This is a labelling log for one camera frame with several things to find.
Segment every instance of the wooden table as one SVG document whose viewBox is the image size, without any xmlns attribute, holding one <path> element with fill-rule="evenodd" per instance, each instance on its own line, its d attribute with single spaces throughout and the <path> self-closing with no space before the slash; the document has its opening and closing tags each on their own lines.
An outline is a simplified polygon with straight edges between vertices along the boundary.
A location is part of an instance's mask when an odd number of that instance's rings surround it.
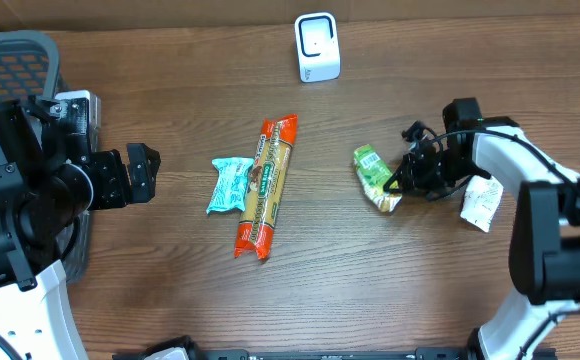
<svg viewBox="0 0 580 360">
<path fill-rule="evenodd" d="M 462 346 L 512 284 L 515 205 L 490 233 L 461 196 L 367 201 L 352 151 L 390 161 L 400 132 L 476 96 L 580 171 L 580 16 L 339 24 L 341 77 L 301 84 L 292 25 L 54 33 L 73 88 L 103 100 L 103 148 L 161 152 L 150 204 L 97 213 L 86 276 L 69 288 L 92 359 L 189 334 L 204 348 Z M 299 115 L 272 256 L 233 258 L 238 213 L 207 216 L 211 160 L 253 156 L 264 117 Z M 580 359 L 580 318 L 544 343 Z"/>
</svg>

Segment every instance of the green label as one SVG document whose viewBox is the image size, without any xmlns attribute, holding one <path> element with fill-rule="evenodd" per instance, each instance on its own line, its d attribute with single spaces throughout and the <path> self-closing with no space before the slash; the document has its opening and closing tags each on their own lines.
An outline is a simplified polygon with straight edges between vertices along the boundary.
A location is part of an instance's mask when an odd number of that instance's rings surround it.
<svg viewBox="0 0 580 360">
<path fill-rule="evenodd" d="M 270 173 L 274 171 L 274 163 L 265 163 L 263 165 L 263 172 L 261 173 L 261 186 L 259 187 L 259 197 L 264 197 L 268 193 L 268 185 L 270 184 Z"/>
</svg>

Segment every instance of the green snack package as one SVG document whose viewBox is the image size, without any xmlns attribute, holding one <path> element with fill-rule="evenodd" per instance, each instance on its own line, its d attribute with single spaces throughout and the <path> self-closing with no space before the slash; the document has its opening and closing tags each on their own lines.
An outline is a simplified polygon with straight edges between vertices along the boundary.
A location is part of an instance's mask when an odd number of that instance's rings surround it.
<svg viewBox="0 0 580 360">
<path fill-rule="evenodd" d="M 363 145 L 354 151 L 353 156 L 355 170 L 363 192 L 372 201 L 381 212 L 394 210 L 401 200 L 401 194 L 390 194 L 383 191 L 385 184 L 392 172 L 388 169 L 386 163 L 379 158 L 371 145 Z M 390 188 L 397 188 L 399 184 L 395 182 Z"/>
</svg>

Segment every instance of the long snack bag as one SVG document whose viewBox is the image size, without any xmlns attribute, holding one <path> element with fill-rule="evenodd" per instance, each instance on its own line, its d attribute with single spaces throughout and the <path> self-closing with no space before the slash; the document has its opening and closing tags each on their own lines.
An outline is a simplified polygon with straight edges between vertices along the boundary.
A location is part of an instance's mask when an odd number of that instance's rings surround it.
<svg viewBox="0 0 580 360">
<path fill-rule="evenodd" d="M 297 115 L 264 120 L 254 166 L 248 175 L 246 211 L 241 214 L 234 256 L 256 251 L 259 259 L 270 255 L 274 225 L 290 153 L 297 137 Z"/>
</svg>

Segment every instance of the plastic basket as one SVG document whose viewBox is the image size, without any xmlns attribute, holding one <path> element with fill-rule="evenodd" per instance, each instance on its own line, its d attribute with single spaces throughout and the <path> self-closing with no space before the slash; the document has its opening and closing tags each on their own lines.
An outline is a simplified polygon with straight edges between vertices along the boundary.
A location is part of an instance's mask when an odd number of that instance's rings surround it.
<svg viewBox="0 0 580 360">
<path fill-rule="evenodd" d="M 59 50 L 48 36 L 38 31 L 0 33 L 0 102 L 28 95 L 54 98 L 68 87 L 59 73 Z M 79 280 L 87 267 L 90 245 L 90 215 L 79 217 L 80 235 L 63 263 L 69 283 Z M 72 234 L 72 226 L 57 236 L 59 251 Z"/>
</svg>

